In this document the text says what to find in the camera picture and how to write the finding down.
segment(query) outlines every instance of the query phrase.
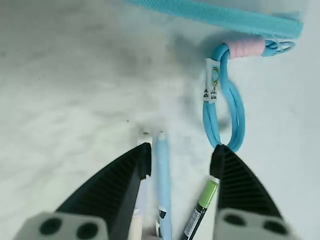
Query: blue pen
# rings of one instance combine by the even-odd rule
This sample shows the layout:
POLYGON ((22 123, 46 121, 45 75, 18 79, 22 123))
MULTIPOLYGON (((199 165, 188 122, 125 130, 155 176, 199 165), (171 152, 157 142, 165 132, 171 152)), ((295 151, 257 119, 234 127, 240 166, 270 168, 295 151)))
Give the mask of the blue pen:
POLYGON ((155 143, 156 186, 159 204, 157 236, 172 240, 171 227, 171 180, 167 136, 160 132, 155 143))

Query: blue strap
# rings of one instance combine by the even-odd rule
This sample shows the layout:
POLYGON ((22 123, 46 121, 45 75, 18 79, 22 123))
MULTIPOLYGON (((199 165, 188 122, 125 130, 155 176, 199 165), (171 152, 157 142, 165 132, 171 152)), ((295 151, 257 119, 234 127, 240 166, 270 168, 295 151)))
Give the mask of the blue strap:
MULTIPOLYGON (((291 41, 275 42, 266 40, 262 56, 271 57, 285 53, 291 50, 294 46, 295 43, 291 41)), ((221 85, 222 93, 226 99, 231 115, 231 139, 227 146, 233 152, 236 152, 242 145, 245 136, 245 108, 236 86, 228 78, 227 64, 229 56, 230 53, 228 46, 223 43, 216 48, 212 59, 220 62, 219 84, 221 85)), ((206 135, 212 147, 215 148, 217 145, 221 144, 216 104, 205 101, 203 103, 202 113, 206 135)))

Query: white table surface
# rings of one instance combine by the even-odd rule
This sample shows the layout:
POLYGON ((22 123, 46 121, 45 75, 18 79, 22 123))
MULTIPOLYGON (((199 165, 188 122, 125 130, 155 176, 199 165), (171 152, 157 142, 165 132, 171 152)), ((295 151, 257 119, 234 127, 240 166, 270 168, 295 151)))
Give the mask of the white table surface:
MULTIPOLYGON (((238 155, 305 240, 320 235, 319 1, 297 47, 230 61, 246 111, 238 155)), ((202 125, 204 57, 225 30, 111 0, 0 2, 0 239, 54 211, 135 145, 141 127, 171 148, 173 237, 209 172, 202 125)), ((219 117, 230 135, 226 103, 219 117)), ((150 192, 146 227, 157 212, 150 192)), ((211 240, 215 204, 195 240, 211 240)))

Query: screw hole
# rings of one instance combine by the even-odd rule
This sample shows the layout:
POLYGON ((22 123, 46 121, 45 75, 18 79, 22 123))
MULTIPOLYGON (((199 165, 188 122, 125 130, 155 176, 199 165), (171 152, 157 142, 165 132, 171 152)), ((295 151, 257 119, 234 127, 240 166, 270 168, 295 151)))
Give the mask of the screw hole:
POLYGON ((40 226, 40 233, 45 236, 53 235, 57 233, 62 225, 62 220, 57 217, 52 217, 46 220, 40 226))
POLYGON ((229 224, 232 224, 232 225, 237 225, 237 226, 246 226, 246 222, 245 220, 238 216, 238 215, 234 215, 234 214, 228 214, 224 217, 224 221, 226 221, 227 223, 229 224))
POLYGON ((276 221, 266 221, 263 224, 263 228, 275 234, 288 235, 287 229, 276 221))

